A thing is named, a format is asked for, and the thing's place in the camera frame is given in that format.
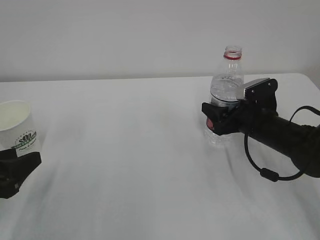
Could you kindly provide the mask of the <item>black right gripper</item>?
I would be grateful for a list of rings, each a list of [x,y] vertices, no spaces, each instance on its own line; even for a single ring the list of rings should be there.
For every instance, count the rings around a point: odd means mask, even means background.
[[[241,100],[232,109],[203,102],[201,111],[206,116],[207,128],[216,135],[222,136],[247,130],[264,112],[277,114],[277,101],[275,99],[255,102]]]

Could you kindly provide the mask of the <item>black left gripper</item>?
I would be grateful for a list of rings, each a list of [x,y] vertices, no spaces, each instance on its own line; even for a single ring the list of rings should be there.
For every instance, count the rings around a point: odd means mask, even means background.
[[[0,198],[16,195],[22,183],[42,163],[41,154],[33,151],[18,156],[13,148],[0,151]]]

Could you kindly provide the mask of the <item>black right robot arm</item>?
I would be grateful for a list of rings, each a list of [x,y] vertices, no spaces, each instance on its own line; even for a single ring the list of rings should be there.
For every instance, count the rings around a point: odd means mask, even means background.
[[[299,125],[278,116],[274,109],[255,103],[241,101],[229,111],[202,103],[201,111],[211,121],[210,130],[218,136],[233,133],[244,134],[245,154],[259,174],[272,182],[293,181],[302,175],[320,176],[320,128]],[[249,152],[248,140],[252,138],[290,158],[298,172],[291,176],[280,176],[277,172],[259,167]]]

